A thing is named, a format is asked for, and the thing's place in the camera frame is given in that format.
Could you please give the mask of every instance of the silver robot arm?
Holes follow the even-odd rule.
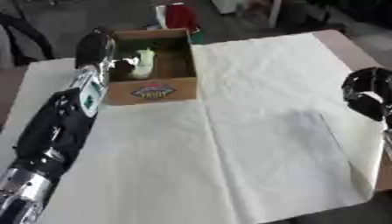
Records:
[[[34,224],[92,129],[109,82],[114,35],[97,28],[77,47],[75,79],[54,93],[18,139],[0,178],[0,223]]]

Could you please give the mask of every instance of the wrinkled white sheet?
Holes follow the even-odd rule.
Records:
[[[199,99],[102,107],[40,223],[254,224],[371,197],[380,127],[342,102],[350,70],[316,38],[193,50]],[[30,66],[0,136],[0,171],[72,68],[71,59]]]

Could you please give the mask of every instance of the red object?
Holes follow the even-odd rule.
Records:
[[[187,28],[190,33],[198,30],[196,15],[183,4],[166,6],[166,26],[168,28]]]

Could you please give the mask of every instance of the box label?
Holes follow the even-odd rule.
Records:
[[[141,87],[138,90],[132,92],[132,95],[146,99],[146,100],[159,100],[166,96],[174,93],[176,90],[170,87],[160,87],[151,85],[148,87]]]

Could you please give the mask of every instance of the cardboard box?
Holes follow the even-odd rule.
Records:
[[[132,80],[127,72],[110,74],[106,103],[132,105],[196,98],[197,77],[186,29],[118,32],[117,59],[138,50],[155,52],[150,79]]]

